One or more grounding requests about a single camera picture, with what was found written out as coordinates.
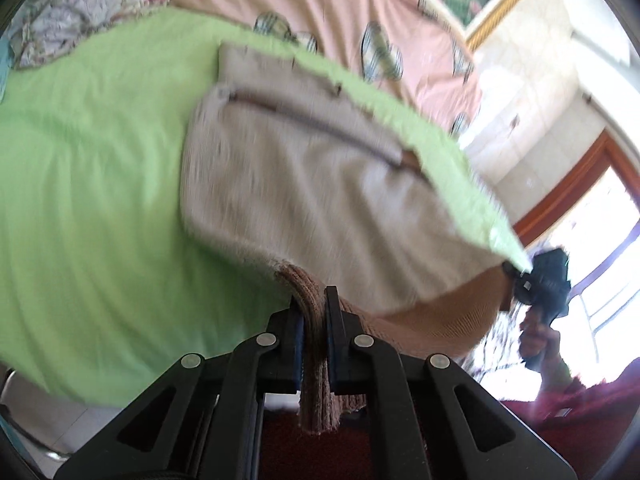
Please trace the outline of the right forearm red sleeve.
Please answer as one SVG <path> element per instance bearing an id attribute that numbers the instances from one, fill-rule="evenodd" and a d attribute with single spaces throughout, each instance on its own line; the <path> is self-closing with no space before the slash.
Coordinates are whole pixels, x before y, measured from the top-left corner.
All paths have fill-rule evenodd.
<path id="1" fill-rule="evenodd" d="M 611 456 L 639 408 L 639 361 L 612 382 L 586 387 L 560 358 L 545 366 L 533 401 L 503 405 L 533 429 L 572 466 L 590 479 Z"/>

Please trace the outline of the person's right hand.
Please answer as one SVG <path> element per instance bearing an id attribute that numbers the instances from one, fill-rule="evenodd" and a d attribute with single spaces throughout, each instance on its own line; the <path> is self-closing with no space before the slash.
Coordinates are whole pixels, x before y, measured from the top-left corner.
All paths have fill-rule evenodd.
<path id="1" fill-rule="evenodd" d="M 520 356 L 542 376 L 550 375 L 561 363 L 560 333 L 542 322 L 542 311 L 530 307 L 520 325 Z"/>

